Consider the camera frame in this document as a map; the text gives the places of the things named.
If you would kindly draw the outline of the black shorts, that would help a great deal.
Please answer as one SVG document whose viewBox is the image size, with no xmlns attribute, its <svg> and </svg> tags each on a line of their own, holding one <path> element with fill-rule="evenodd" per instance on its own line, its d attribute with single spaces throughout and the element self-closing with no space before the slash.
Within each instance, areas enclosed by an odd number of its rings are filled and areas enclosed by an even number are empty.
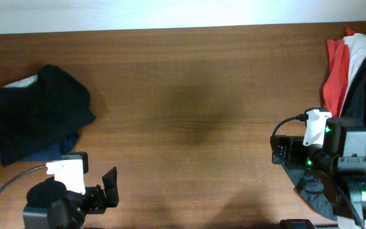
<svg viewBox="0 0 366 229">
<path fill-rule="evenodd" d="M 0 88 L 1 163 L 60 142 L 95 119 L 86 87 L 61 68 L 45 65 L 29 86 Z"/>
</svg>

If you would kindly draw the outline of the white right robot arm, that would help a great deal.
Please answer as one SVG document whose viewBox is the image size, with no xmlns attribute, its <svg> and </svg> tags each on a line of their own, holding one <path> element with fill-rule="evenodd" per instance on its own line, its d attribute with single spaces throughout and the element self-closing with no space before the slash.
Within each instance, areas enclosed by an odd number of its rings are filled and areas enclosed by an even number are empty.
<svg viewBox="0 0 366 229">
<path fill-rule="evenodd" d="M 339 228 L 366 228 L 366 125 L 349 117 L 295 116 L 304 136 L 270 137 L 272 163 L 312 210 Z"/>
</svg>

